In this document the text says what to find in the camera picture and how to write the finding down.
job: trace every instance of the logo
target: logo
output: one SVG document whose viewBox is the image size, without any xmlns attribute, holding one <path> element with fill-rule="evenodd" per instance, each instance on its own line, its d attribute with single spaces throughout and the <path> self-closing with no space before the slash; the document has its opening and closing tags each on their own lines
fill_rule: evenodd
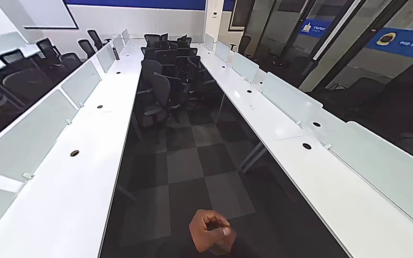
<svg viewBox="0 0 413 258">
<path fill-rule="evenodd" d="M 302 31 L 303 31 L 303 32 L 309 32 L 311 27 L 312 27 L 312 26 L 310 25 L 310 23 L 308 23 L 307 25 L 304 26 L 304 28 L 302 29 Z"/>
<path fill-rule="evenodd" d="M 395 38 L 396 38 L 396 32 L 390 32 L 380 37 L 379 40 L 377 40 L 376 44 L 381 45 L 381 46 L 386 46 L 390 44 Z"/>
</svg>

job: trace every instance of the hand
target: hand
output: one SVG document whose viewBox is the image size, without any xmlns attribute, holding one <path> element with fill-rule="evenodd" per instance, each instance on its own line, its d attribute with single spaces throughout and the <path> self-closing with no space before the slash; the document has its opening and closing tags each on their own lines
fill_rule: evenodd
<svg viewBox="0 0 413 258">
<path fill-rule="evenodd" d="M 209 231 L 207 224 L 216 224 L 218 228 Z M 189 224 L 189 230 L 199 252 L 209 249 L 215 243 L 225 252 L 230 252 L 236 237 L 226 218 L 213 210 L 198 210 Z"/>
</svg>

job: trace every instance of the water bottle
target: water bottle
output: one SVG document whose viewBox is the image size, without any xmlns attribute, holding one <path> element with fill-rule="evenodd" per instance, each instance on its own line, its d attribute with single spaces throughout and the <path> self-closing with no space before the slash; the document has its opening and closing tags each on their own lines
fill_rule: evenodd
<svg viewBox="0 0 413 258">
<path fill-rule="evenodd" d="M 116 57 L 116 60 L 120 60 L 118 51 L 115 46 L 112 47 L 112 52 L 114 52 L 114 56 Z"/>
</svg>

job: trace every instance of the long white workbench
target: long white workbench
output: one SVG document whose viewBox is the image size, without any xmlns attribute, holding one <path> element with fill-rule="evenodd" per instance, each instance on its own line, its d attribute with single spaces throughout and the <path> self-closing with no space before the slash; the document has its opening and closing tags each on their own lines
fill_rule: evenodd
<svg viewBox="0 0 413 258">
<path fill-rule="evenodd" d="M 258 82 L 246 82 L 205 44 L 195 47 L 205 68 L 351 257 L 413 257 L 413 220 L 256 90 Z"/>
<path fill-rule="evenodd" d="M 0 219 L 0 258 L 99 256 L 140 77 L 142 45 L 144 40 L 132 40 L 108 73 L 99 72 L 102 81 Z M 74 150 L 79 154 L 71 157 Z"/>
</svg>

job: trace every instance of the projector screen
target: projector screen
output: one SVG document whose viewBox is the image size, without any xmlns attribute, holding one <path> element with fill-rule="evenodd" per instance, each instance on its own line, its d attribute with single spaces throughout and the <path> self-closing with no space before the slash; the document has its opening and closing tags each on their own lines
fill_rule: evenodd
<svg viewBox="0 0 413 258">
<path fill-rule="evenodd" d="M 63 0 L 19 0 L 33 20 L 27 29 L 79 29 Z"/>
</svg>

